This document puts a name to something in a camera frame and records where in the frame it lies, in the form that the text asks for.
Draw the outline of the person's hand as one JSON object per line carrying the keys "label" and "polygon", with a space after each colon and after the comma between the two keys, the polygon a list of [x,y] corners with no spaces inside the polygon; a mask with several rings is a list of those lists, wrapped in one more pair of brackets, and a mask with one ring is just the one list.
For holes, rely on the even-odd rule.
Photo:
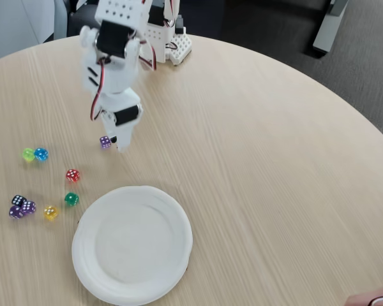
{"label": "person's hand", "polygon": [[344,306],[383,306],[383,288],[352,295]]}

